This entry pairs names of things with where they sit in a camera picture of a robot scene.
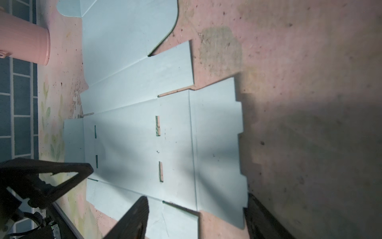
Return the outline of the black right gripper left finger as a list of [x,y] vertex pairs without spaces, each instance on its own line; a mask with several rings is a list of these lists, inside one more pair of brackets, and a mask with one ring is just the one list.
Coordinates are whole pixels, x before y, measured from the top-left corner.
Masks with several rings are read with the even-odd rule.
[[141,196],[104,239],[145,239],[148,216],[148,199]]

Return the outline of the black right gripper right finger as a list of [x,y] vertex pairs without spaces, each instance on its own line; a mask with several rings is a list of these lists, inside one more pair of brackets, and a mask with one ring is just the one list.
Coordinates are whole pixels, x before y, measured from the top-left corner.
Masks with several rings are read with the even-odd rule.
[[251,239],[295,239],[295,237],[251,193],[244,208]]

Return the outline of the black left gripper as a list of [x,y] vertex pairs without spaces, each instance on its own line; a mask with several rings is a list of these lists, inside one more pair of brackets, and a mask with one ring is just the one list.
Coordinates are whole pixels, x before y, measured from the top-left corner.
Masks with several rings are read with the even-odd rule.
[[1,163],[2,239],[58,239],[59,225],[45,209],[94,172],[89,163],[16,158]]

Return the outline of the mint green paper box sheet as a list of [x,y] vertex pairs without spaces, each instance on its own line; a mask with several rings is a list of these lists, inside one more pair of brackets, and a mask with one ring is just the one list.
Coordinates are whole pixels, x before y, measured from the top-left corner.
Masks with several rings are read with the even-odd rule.
[[120,219],[149,200],[147,237],[196,239],[204,211],[244,228],[242,105],[228,78],[200,90],[190,44],[153,51],[178,19],[177,1],[59,1],[82,20],[84,118],[66,121],[66,159],[89,163],[87,200]]

